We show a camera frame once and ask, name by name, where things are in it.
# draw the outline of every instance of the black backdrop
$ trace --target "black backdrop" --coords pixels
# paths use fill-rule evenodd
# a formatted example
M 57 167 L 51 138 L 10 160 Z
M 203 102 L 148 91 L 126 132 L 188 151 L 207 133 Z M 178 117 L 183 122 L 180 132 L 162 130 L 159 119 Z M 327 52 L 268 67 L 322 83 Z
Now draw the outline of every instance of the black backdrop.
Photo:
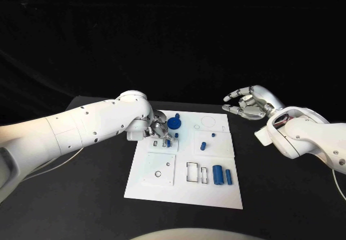
M 63 111 L 77 95 L 135 89 L 221 105 L 256 84 L 346 121 L 341 15 L 311 4 L 0 3 L 0 123 Z

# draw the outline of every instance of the blue cylinder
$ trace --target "blue cylinder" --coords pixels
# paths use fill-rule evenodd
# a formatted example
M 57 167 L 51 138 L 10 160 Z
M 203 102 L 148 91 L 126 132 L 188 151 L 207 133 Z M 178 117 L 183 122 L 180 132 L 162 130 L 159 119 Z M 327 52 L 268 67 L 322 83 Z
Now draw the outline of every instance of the blue cylinder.
M 167 120 L 167 127 L 170 129 L 178 129 L 180 126 L 181 126 L 181 121 L 180 121 L 180 116 L 178 116 L 178 113 L 174 115 L 174 117 L 171 117 L 168 120 Z
M 211 175 L 213 175 L 213 184 L 223 185 L 223 173 L 221 173 L 221 166 L 213 165 L 211 166 Z
M 201 142 L 201 145 L 200 145 L 200 150 L 201 150 L 201 151 L 204 151 L 206 146 L 207 146 L 207 143 L 203 141 L 203 142 Z
M 226 184 L 232 185 L 232 177 L 230 177 L 230 170 L 224 170 L 224 176 L 226 176 Z

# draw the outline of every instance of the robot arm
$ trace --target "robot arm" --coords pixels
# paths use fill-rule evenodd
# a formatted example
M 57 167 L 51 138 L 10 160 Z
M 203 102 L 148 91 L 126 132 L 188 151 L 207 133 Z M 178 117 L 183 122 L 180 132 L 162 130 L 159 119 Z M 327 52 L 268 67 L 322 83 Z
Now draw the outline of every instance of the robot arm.
M 174 141 L 164 119 L 164 114 L 152 111 L 146 96 L 138 91 L 126 91 L 116 99 L 1 126 L 0 202 L 41 164 L 121 132 L 126 131 L 129 141 L 152 135 Z
M 306 108 L 283 108 L 278 98 L 257 85 L 232 92 L 223 100 L 245 94 L 250 97 L 245 100 L 242 99 L 246 96 L 240 98 L 240 108 L 223 105 L 221 109 L 249 120 L 269 117 L 266 126 L 253 133 L 262 145 L 272 143 L 289 159 L 309 153 L 331 169 L 346 174 L 346 123 L 330 124 L 321 115 Z M 253 108 L 256 117 L 249 115 Z

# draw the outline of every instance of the black table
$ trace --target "black table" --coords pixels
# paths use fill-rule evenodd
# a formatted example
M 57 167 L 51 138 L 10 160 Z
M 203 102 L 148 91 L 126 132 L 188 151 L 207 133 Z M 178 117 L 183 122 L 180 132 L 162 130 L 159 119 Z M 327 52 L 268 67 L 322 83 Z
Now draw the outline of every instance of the black table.
M 100 100 L 79 96 L 67 109 Z M 158 110 L 226 113 L 217 105 L 149 103 Z M 263 239 L 344 239 L 346 202 L 328 167 L 309 154 L 288 159 L 260 145 L 253 132 L 265 119 L 227 114 L 227 122 L 243 210 L 123 198 L 136 142 L 122 133 L 20 184 L 0 207 L 0 239 L 129 239 L 187 227 Z M 335 177 L 346 192 L 346 175 Z

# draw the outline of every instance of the shape sorting board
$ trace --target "shape sorting board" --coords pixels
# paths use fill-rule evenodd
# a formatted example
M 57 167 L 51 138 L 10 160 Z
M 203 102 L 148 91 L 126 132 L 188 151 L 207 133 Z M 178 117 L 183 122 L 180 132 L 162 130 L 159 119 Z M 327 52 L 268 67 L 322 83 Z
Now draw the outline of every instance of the shape sorting board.
M 171 143 L 170 148 L 162 147 L 159 139 L 152 137 L 136 142 L 123 197 L 243 209 L 227 115 L 167 110 L 161 112 L 167 119 L 174 117 L 175 113 L 180 115 L 180 128 L 168 129 L 171 135 L 178 133 L 178 141 Z M 201 142 L 206 142 L 204 151 L 200 150 Z M 164 165 L 168 159 L 172 159 L 171 156 L 174 168 Z M 187 163 L 195 163 L 197 183 L 187 181 Z M 221 166 L 223 185 L 213 183 L 213 165 Z M 161 175 L 155 176 L 158 169 L 162 172 L 172 169 L 172 184 L 168 184 L 171 176 L 167 172 L 159 172 Z M 230 170 L 232 185 L 226 184 L 226 169 Z

